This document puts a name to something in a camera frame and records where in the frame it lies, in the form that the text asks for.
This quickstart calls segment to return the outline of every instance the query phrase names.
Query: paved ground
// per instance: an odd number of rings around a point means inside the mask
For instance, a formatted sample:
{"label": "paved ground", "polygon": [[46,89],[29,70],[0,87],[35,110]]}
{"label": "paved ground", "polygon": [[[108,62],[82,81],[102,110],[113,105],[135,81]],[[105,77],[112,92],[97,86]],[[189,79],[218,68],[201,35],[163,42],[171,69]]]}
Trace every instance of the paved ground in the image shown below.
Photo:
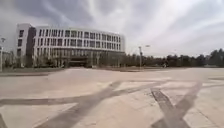
{"label": "paved ground", "polygon": [[224,128],[224,69],[0,77],[0,128]]}

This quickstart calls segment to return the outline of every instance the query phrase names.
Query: sky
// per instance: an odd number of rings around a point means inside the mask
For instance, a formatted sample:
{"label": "sky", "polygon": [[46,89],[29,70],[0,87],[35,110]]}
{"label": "sky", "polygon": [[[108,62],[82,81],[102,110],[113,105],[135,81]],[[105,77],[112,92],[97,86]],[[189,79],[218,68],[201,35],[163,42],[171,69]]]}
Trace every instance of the sky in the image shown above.
{"label": "sky", "polygon": [[16,45],[18,23],[119,33],[128,54],[139,46],[153,56],[196,56],[224,47],[224,0],[0,0],[6,50]]}

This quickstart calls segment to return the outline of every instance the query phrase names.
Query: street lamp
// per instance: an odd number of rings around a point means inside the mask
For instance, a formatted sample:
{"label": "street lamp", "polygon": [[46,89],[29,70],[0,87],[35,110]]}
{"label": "street lamp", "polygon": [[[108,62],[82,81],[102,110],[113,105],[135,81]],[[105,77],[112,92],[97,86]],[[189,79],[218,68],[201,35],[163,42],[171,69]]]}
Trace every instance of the street lamp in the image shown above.
{"label": "street lamp", "polygon": [[[5,42],[5,38],[1,38],[1,43],[4,43]],[[1,66],[1,68],[0,68],[0,72],[2,72],[2,54],[3,54],[3,46],[0,46],[0,50],[1,50],[1,64],[0,64],[0,66]]]}
{"label": "street lamp", "polygon": [[142,67],[142,47],[141,46],[139,46],[138,47],[139,48],[139,54],[140,54],[140,57],[139,57],[139,68],[140,68],[140,70],[141,70],[141,67]]}

